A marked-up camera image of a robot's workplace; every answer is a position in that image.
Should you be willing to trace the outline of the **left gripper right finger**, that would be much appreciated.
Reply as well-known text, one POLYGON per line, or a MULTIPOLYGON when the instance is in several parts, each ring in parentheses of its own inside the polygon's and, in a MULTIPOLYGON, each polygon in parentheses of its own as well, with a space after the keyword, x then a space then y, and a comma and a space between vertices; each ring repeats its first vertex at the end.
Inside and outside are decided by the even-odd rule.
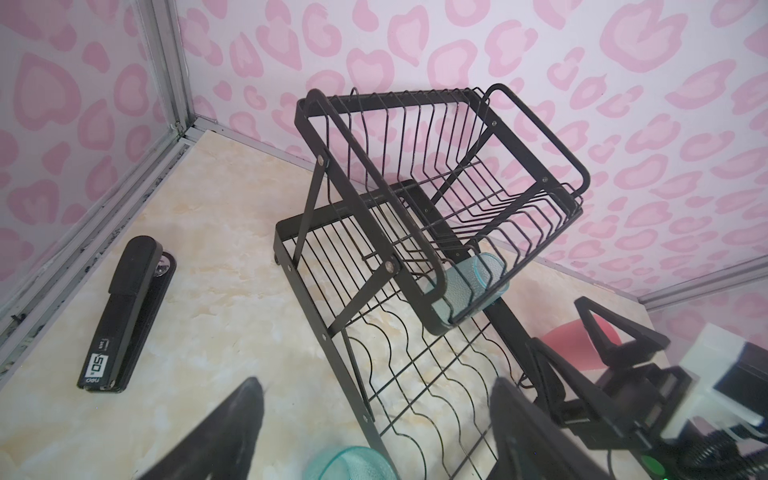
POLYGON ((490 479, 599 480, 608 473, 509 380, 495 380, 490 419, 497 460, 490 479))

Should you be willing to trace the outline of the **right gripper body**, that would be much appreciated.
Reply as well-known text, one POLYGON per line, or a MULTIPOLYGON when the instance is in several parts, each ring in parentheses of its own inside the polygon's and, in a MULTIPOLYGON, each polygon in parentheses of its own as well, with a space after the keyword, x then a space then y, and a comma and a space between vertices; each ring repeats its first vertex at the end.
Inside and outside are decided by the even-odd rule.
POLYGON ((591 450, 652 449, 692 385, 683 368, 653 363, 609 368, 595 382, 573 367, 561 373, 576 398, 557 403, 557 425, 591 450))

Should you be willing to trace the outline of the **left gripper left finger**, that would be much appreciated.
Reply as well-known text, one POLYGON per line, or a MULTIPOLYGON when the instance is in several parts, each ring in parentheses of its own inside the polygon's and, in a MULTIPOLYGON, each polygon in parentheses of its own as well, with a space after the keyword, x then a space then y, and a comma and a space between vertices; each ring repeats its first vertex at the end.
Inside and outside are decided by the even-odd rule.
POLYGON ((264 391, 244 380, 143 479, 246 479, 264 417, 264 391))

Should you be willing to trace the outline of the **teal frosted tumbler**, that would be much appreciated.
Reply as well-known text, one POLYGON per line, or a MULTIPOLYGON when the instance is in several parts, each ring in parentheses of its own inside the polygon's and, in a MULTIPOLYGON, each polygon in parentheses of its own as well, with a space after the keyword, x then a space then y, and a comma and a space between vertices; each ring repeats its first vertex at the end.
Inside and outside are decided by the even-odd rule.
POLYGON ((445 271, 446 290, 432 304, 439 319, 447 325, 460 323, 499 299, 509 288, 505 262, 492 253, 471 256, 445 271))
POLYGON ((316 455, 306 466, 303 479, 395 480, 394 468, 376 450, 363 446, 327 449, 316 455))

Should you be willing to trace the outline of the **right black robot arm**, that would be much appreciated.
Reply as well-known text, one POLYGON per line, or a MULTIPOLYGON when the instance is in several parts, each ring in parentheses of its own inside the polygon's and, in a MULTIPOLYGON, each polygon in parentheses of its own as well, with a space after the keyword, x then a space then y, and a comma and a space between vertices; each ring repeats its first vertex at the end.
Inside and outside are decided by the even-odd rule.
POLYGON ((595 381, 540 338, 528 349, 539 401, 589 450, 628 451, 653 479, 767 476, 767 351, 703 329, 678 366, 653 357, 667 336, 588 297, 575 301, 605 370, 595 381))

